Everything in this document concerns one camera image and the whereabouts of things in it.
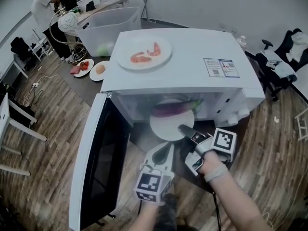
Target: white plate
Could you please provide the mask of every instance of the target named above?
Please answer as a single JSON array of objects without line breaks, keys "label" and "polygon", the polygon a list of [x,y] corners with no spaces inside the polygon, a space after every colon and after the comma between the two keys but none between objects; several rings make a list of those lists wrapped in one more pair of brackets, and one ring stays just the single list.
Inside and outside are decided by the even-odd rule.
[{"label": "white plate", "polygon": [[94,66],[94,61],[93,61],[92,59],[83,60],[83,61],[81,61],[80,63],[78,63],[77,66],[79,66],[81,63],[84,63],[84,62],[89,62],[88,69],[87,69],[87,70],[81,70],[81,71],[79,72],[79,74],[74,75],[75,77],[82,77],[82,76],[86,75],[88,72],[90,72],[91,69],[93,68],[93,66]]},{"label": "white plate", "polygon": [[[178,99],[164,100],[161,103],[181,103]],[[184,135],[178,130],[178,126],[184,124],[193,128],[194,115],[193,111],[189,110],[179,115],[169,117],[150,116],[150,126],[153,132],[163,140],[178,141],[184,138]]]},{"label": "white plate", "polygon": [[[159,56],[149,56],[147,50],[153,51],[155,42],[160,47],[161,54]],[[146,63],[132,63],[130,57],[138,52],[144,52],[142,56],[151,57],[152,60]],[[169,60],[171,54],[172,48],[168,41],[159,36],[146,35],[129,38],[118,51],[116,58],[117,62],[124,68],[143,70],[162,65]]]},{"label": "white plate", "polygon": [[[103,79],[104,79],[104,76],[105,76],[105,73],[106,73],[106,71],[107,71],[108,63],[109,63],[109,61],[102,61],[102,62],[100,62],[100,63],[97,63],[97,64],[91,69],[91,72],[90,72],[90,79],[93,80],[93,81],[100,81],[100,80],[103,80]],[[105,66],[105,71],[98,75],[98,74],[96,73],[96,68],[97,68],[99,65],[104,65],[104,66]]]}]

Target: raw shrimp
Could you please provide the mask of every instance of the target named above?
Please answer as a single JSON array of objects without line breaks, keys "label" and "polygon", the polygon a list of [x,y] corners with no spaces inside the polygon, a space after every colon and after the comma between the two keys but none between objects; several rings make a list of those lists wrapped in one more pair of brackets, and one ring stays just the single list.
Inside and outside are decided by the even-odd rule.
[{"label": "raw shrimp", "polygon": [[154,52],[151,52],[151,51],[147,50],[147,53],[148,53],[150,56],[159,56],[159,55],[160,55],[160,48],[159,48],[159,45],[155,42],[155,43],[154,43]]},{"label": "raw shrimp", "polygon": [[139,56],[139,55],[143,55],[143,54],[144,54],[143,52],[138,52],[136,54],[133,54],[130,57],[130,61],[132,63],[145,63],[145,62],[149,62],[149,61],[152,60],[151,57]]}]

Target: microwave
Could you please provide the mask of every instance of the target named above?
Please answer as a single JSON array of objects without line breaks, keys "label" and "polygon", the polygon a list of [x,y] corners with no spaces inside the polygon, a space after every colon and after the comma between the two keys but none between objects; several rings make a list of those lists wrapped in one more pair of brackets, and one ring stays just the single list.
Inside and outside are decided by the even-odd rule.
[{"label": "microwave", "polygon": [[[144,71],[120,66],[117,56],[122,45],[143,35],[166,39],[171,57],[162,66]],[[120,33],[78,149],[70,196],[71,229],[82,230],[115,209],[131,129],[135,123],[148,123],[153,106],[167,99],[202,100],[195,120],[214,120],[216,127],[227,127],[248,116],[265,95],[230,33],[191,28]]]}]

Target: purple eggplant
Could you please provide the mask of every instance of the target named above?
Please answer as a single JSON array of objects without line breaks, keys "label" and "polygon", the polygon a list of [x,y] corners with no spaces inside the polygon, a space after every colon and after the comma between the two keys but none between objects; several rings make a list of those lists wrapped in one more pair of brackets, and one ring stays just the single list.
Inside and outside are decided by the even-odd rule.
[{"label": "purple eggplant", "polygon": [[186,111],[197,108],[203,100],[188,101],[182,103],[163,103],[152,108],[152,115],[155,117],[168,117],[182,114]]}]

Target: microwave label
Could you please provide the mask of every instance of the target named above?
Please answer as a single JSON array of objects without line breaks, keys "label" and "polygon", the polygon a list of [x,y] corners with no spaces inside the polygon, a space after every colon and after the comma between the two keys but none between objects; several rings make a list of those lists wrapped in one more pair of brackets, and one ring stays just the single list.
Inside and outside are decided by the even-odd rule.
[{"label": "microwave label", "polygon": [[232,60],[204,58],[204,62],[210,77],[240,77]]}]

